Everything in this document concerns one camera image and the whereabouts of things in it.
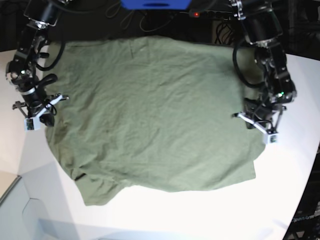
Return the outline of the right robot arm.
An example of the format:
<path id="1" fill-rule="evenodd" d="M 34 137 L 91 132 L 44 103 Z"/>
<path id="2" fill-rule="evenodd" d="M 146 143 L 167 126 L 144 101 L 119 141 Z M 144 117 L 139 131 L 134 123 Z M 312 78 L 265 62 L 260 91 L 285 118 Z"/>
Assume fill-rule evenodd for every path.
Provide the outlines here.
<path id="1" fill-rule="evenodd" d="M 36 75 L 37 70 L 46 72 L 53 69 L 62 57 L 65 41 L 61 42 L 58 55 L 50 66 L 44 67 L 38 63 L 39 59 L 49 57 L 48 53 L 41 51 L 48 44 L 48 28 L 56 25 L 68 3 L 67 0 L 31 0 L 24 11 L 29 22 L 22 31 L 13 60 L 6 66 L 6 79 L 24 100 L 15 102 L 12 108 L 23 114 L 26 131 L 39 130 L 41 125 L 54 126 L 57 114 L 55 105 L 69 99 L 60 93 L 46 93 L 46 86 L 58 80 L 55 74 L 48 74 L 42 79 Z"/>

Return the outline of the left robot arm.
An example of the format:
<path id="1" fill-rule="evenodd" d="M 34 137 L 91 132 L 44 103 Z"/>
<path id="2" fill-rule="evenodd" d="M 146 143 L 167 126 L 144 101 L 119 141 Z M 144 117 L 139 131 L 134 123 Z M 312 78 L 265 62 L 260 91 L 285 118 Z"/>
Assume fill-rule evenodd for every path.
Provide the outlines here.
<path id="1" fill-rule="evenodd" d="M 270 0 L 231 0 L 234 17 L 240 22 L 244 37 L 235 44 L 232 62 L 240 81 L 258 92 L 257 99 L 244 99 L 244 111 L 234 114 L 267 136 L 277 134 L 273 115 L 282 116 L 285 105 L 294 101 L 297 90 L 287 68 L 287 57 L 279 41 L 283 30 Z M 254 47 L 254 60 L 262 70 L 262 81 L 250 83 L 240 70 L 237 53 L 247 43 Z"/>

